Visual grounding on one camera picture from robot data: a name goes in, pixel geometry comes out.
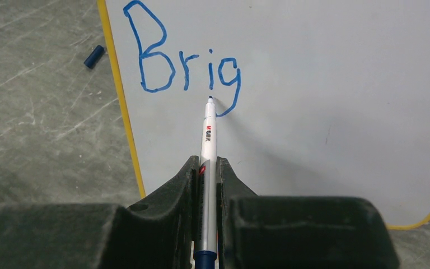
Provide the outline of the blue whiteboard marker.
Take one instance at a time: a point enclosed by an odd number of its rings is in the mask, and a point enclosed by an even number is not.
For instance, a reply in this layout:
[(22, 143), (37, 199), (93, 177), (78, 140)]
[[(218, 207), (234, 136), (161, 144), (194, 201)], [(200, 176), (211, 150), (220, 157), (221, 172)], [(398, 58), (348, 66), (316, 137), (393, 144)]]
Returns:
[(195, 268), (215, 268), (217, 259), (216, 161), (216, 105), (210, 96), (205, 105), (200, 151), (200, 215), (193, 253)]

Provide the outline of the blue marker cap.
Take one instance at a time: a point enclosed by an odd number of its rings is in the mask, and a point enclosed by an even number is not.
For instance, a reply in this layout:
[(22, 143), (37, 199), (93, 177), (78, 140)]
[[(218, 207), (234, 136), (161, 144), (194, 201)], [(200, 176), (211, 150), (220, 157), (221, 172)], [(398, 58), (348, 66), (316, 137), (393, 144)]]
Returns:
[(105, 48), (101, 45), (97, 45), (90, 55), (85, 59), (83, 64), (89, 68), (93, 69), (96, 63), (101, 59), (101, 57), (105, 54)]

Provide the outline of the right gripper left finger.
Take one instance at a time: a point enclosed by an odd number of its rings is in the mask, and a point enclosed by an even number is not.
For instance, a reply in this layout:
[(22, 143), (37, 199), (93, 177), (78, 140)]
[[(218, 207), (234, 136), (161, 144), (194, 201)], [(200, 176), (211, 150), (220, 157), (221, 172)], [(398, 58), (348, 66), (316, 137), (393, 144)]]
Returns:
[(129, 207), (1, 203), (0, 268), (190, 268), (198, 166)]

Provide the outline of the yellow framed whiteboard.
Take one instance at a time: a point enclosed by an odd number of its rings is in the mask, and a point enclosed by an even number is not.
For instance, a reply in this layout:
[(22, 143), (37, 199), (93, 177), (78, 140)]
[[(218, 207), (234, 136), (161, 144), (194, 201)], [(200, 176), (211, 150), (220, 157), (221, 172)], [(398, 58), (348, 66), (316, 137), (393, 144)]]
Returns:
[(430, 1), (99, 1), (144, 197), (217, 154), (259, 195), (355, 196), (430, 220)]

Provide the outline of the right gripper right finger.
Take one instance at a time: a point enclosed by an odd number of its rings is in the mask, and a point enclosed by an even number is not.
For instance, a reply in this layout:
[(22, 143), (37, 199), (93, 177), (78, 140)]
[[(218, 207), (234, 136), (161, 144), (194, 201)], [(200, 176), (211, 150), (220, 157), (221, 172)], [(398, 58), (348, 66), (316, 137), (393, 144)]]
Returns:
[(220, 268), (399, 268), (377, 208), (342, 196), (259, 196), (217, 159)]

